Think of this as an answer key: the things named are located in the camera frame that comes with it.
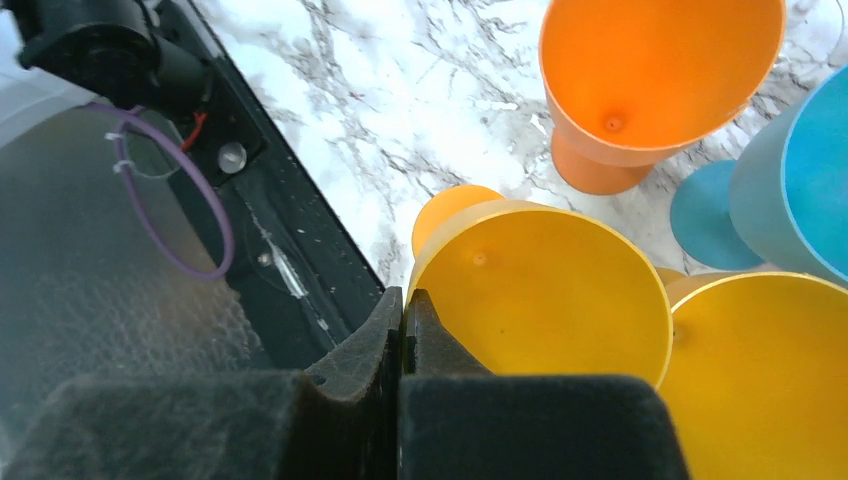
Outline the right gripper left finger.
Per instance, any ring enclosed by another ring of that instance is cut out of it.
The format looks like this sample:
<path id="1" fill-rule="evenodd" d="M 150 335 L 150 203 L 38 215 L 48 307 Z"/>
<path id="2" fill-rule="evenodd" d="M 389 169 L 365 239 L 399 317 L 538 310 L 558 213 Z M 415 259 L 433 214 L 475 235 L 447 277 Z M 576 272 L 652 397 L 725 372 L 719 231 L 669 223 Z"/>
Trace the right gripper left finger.
<path id="1" fill-rule="evenodd" d="M 304 370 L 60 387 L 7 479 L 391 479 L 400 288 Z"/>

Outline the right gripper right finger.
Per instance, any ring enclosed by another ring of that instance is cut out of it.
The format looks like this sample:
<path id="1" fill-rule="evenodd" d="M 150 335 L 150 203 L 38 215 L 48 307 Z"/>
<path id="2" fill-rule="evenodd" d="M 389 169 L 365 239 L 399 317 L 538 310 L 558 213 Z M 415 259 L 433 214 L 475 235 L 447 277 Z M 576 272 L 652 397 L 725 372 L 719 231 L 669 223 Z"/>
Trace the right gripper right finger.
<path id="1" fill-rule="evenodd" d="M 402 479 L 686 479 L 665 404 L 625 375 L 496 376 L 429 294 L 404 313 Z"/>

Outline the yellow wine glass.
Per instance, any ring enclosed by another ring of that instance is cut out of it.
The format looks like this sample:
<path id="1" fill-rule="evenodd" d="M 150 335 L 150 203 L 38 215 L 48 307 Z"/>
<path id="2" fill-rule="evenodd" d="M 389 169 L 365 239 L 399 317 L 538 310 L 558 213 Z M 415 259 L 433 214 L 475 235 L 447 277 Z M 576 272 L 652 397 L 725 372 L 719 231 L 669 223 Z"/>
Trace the yellow wine glass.
<path id="1" fill-rule="evenodd" d="M 847 475 L 847 292 L 789 272 L 704 274 L 667 288 L 660 386 L 695 479 Z"/>
<path id="2" fill-rule="evenodd" d="M 410 292 L 499 375 L 624 374 L 662 382 L 671 307 L 647 256 L 585 215 L 449 188 L 420 210 Z"/>

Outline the orange wine glass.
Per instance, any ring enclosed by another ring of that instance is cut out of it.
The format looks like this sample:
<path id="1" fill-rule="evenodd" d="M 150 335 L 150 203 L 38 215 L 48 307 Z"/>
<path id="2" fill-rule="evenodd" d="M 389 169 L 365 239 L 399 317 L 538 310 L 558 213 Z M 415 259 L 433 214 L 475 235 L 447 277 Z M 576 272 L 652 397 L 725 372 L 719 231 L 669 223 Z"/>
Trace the orange wine glass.
<path id="1" fill-rule="evenodd" d="M 740 115 L 782 47 L 782 1 L 558 0 L 539 63 L 553 164 L 611 195 Z"/>

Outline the blue wine glass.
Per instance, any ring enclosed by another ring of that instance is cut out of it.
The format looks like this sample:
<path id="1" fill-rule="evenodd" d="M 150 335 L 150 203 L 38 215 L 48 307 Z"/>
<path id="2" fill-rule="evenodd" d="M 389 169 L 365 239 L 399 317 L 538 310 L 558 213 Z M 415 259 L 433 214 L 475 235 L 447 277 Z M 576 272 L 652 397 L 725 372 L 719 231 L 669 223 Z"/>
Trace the blue wine glass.
<path id="1" fill-rule="evenodd" d="M 771 120 L 735 160 L 689 175 L 670 206 L 682 249 L 714 269 L 770 263 L 847 283 L 847 70 Z"/>

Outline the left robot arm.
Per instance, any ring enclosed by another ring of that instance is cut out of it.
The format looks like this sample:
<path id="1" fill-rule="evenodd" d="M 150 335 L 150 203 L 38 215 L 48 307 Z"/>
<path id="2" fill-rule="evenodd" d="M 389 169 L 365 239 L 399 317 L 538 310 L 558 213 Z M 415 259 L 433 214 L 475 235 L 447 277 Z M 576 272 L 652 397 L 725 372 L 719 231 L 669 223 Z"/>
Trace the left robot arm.
<path id="1" fill-rule="evenodd" d="M 211 96 L 207 60 L 185 46 L 195 32 L 184 1 L 4 1 L 1 143 L 97 98 L 169 117 Z"/>

